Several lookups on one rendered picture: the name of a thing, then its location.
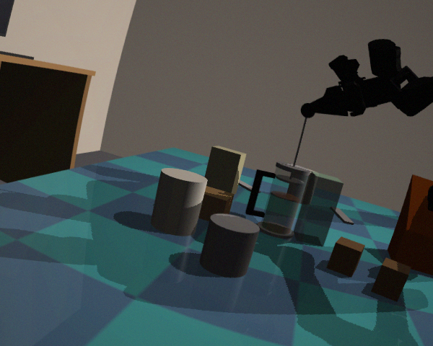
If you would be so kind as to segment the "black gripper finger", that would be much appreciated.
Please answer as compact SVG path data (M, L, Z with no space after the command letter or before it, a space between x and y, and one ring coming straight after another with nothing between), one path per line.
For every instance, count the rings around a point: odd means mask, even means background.
M315 100L314 102L311 102L310 104L316 103L319 100L323 100L323 99L325 99L326 97L329 97L329 96L331 96L331 90L330 90L330 88L327 88L326 91L325 91L325 95L323 95L323 97L321 97L320 99Z
M336 86L331 96L309 105L307 111L319 114L348 116L341 86Z

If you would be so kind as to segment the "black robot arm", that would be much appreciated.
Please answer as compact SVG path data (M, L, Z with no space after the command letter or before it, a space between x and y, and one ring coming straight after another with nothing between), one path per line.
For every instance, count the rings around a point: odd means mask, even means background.
M377 76L375 81L380 103L392 102L397 109L407 116L414 116L433 103L433 76L418 77L408 66L401 68L401 48L391 40L378 39L368 43L369 58L372 73ZM337 77L338 84L364 82L366 77L359 77L359 63L356 59L348 60L342 55L329 64ZM403 81L408 84L401 88Z

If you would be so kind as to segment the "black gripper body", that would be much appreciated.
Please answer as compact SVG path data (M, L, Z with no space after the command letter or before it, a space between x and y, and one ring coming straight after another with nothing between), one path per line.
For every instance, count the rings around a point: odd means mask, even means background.
M373 79L364 80L360 84L347 82L342 84L341 89L351 117L362 115L366 108L376 107L380 103L379 91Z

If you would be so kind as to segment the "glass french press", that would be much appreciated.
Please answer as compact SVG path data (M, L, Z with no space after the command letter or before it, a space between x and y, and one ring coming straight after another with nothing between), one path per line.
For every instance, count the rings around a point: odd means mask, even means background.
M292 230L293 225L297 217L297 212L305 191L308 177L310 176L309 169L295 164L304 134L307 117L312 118L315 114L315 112L307 111L309 105L311 104L306 103L302 105L301 108L301 113L305 116L305 122L294 163L291 164L284 161L277 161L275 174L257 169L246 210L248 215L262 217L261 222L258 222L257 224L260 231L269 236L275 236L280 239L291 239L294 237L294 232ZM253 210L263 176L273 178L264 212Z

